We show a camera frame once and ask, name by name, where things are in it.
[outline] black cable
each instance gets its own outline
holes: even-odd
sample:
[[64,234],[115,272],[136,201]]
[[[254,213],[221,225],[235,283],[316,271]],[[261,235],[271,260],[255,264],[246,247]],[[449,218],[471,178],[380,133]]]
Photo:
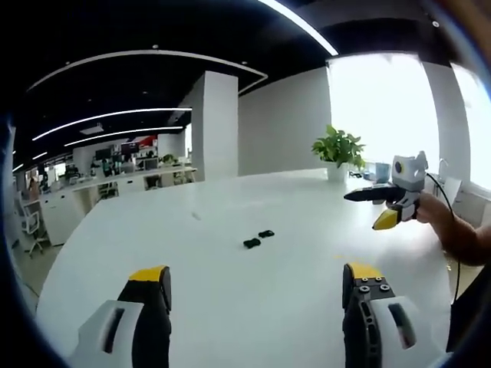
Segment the black cable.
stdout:
[[[447,205],[448,205],[448,208],[450,210],[450,214],[452,215],[452,220],[455,221],[455,214],[453,213],[452,205],[450,204],[450,201],[448,200],[447,194],[443,190],[443,187],[438,182],[438,180],[436,180],[433,177],[433,175],[429,174],[428,172],[427,172],[427,175],[430,177],[430,179],[432,179],[434,181],[434,183],[437,185],[438,189],[442,192],[443,197],[447,201]],[[455,285],[455,295],[453,296],[453,302],[454,303],[457,300],[457,297],[458,297],[458,294],[459,294],[459,286],[460,286],[460,261],[457,259],[457,283]]]

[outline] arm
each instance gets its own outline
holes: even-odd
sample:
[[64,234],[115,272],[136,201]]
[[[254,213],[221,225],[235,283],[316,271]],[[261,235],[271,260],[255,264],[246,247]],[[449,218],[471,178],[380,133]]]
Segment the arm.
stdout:
[[435,196],[423,192],[417,220],[430,223],[443,249],[465,265],[484,265],[491,260],[491,226],[474,229],[455,215]]

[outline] white office chair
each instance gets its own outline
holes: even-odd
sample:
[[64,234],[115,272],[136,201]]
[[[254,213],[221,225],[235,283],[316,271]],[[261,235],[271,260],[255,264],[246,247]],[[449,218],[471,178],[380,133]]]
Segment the white office chair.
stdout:
[[28,247],[23,247],[25,251],[29,252],[29,257],[32,258],[32,252],[36,247],[39,247],[39,251],[43,254],[43,247],[41,246],[41,242],[46,242],[48,238],[39,236],[39,228],[41,225],[41,218],[39,217],[39,211],[35,211],[31,213],[29,207],[22,205],[22,197],[21,192],[17,193],[17,197],[15,198],[15,208],[19,219],[21,220],[21,232],[20,235],[25,235],[26,241],[31,240],[31,245]]

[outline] white cabinet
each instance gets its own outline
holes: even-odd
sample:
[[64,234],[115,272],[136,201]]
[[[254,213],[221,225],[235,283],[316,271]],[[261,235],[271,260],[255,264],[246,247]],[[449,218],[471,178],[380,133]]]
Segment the white cabinet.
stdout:
[[121,196],[127,193],[144,192],[145,181],[142,176],[117,180],[117,192]]
[[63,191],[41,200],[44,226],[52,245],[64,244],[84,219],[84,210],[73,192]]

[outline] bright window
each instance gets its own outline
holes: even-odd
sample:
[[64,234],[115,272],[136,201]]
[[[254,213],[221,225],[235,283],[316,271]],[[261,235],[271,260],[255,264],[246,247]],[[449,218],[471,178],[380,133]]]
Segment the bright window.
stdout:
[[66,165],[65,163],[58,163],[54,165],[54,172],[56,173],[56,180],[60,178],[61,175],[64,175],[64,172],[66,171]]
[[439,170],[437,112],[417,56],[368,54],[329,62],[332,125],[366,144],[368,162],[392,163],[394,155],[423,150]]
[[470,136],[470,181],[491,189],[489,175],[489,138],[491,137],[491,102],[481,80],[471,71],[452,64],[466,107]]
[[192,154],[193,151],[193,128],[191,127],[190,123],[186,126],[186,132],[184,134],[185,134],[184,144],[186,147],[186,157],[189,157],[189,155]]

